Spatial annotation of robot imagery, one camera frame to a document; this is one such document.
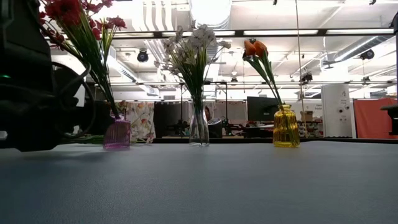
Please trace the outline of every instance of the table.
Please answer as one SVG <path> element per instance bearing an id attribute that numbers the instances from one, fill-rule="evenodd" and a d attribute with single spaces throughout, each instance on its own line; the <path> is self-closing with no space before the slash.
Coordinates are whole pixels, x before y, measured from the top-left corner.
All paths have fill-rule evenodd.
<path id="1" fill-rule="evenodd" d="M 398 223 L 394 144 L 0 150 L 0 223 Z"/>

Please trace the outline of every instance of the computer monitor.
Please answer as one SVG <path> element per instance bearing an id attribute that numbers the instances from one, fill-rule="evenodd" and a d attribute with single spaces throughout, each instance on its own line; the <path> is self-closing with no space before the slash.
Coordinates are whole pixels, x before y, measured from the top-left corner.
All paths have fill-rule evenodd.
<path id="1" fill-rule="evenodd" d="M 275 98 L 248 96 L 248 120 L 273 121 L 278 109 Z"/>

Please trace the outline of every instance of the vase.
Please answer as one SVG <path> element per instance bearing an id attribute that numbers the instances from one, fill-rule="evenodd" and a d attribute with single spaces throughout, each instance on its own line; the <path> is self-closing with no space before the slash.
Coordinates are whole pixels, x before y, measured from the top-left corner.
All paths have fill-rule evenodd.
<path id="1" fill-rule="evenodd" d="M 192 97 L 192 117 L 189 127 L 189 143 L 191 146 L 208 146 L 209 129 L 202 96 Z"/>
<path id="2" fill-rule="evenodd" d="M 123 117 L 114 119 L 104 136 L 104 149 L 108 151 L 126 150 L 130 148 L 130 121 Z"/>
<path id="3" fill-rule="evenodd" d="M 299 127 L 296 114 L 290 110 L 290 105 L 279 106 L 274 117 L 274 146 L 299 147 Z"/>

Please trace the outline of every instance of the yellow glass vase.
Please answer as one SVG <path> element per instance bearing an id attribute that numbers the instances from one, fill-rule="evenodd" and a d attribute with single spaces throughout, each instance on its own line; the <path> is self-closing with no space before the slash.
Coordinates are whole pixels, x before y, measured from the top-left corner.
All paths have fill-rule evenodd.
<path id="1" fill-rule="evenodd" d="M 279 106 L 274 118 L 274 146 L 299 147 L 299 127 L 296 114 L 290 110 L 291 105 Z"/>

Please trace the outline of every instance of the ceiling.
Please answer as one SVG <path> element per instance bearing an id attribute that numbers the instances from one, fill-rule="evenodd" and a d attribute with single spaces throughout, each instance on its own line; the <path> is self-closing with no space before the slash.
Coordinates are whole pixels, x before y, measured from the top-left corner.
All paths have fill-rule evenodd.
<path id="1" fill-rule="evenodd" d="M 114 2 L 114 6 L 99 13 L 99 16 L 120 15 L 127 24 L 126 32 L 175 30 L 177 26 L 187 28 L 192 20 L 188 1 L 184 0 L 143 0 Z M 276 6 L 273 1 L 261 0 L 232 0 L 231 14 L 227 29 L 296 29 L 297 16 L 300 29 L 320 28 L 371 28 L 388 27 L 398 10 L 398 0 L 378 0 L 374 5 L 369 5 L 368 0 L 298 0 L 298 15 L 296 15 L 295 1 L 279 0 Z M 203 16 L 214 16 L 218 3 L 213 0 Z M 277 82 L 299 80 L 300 67 L 311 62 L 320 55 L 339 52 L 355 43 L 362 37 L 263 37 L 257 38 L 267 45 L 272 68 L 277 75 Z M 228 38 L 232 47 L 224 50 L 218 59 L 218 81 L 230 81 L 236 72 L 239 82 L 261 82 L 262 78 L 241 59 L 244 38 Z M 152 46 L 161 49 L 160 40 L 150 40 Z M 155 56 L 148 49 L 146 40 L 113 40 L 113 47 L 117 51 L 117 60 L 122 62 L 132 71 L 139 82 L 164 82 L 165 75 L 154 66 Z M 144 63 L 137 61 L 139 49 L 147 49 L 149 60 Z M 375 57 L 362 61 L 351 58 L 344 62 L 334 64 L 333 70 L 338 68 L 339 74 L 321 69 L 320 63 L 308 68 L 312 71 L 316 81 L 354 80 L 360 81 L 364 75 L 375 74 L 377 71 L 387 70 L 396 66 L 396 40 L 395 37 L 373 48 Z M 395 70 L 376 74 L 371 80 L 393 80 Z M 128 82 L 116 70 L 111 70 L 111 81 L 114 83 Z M 166 77 L 166 81 L 175 81 L 173 77 Z"/>

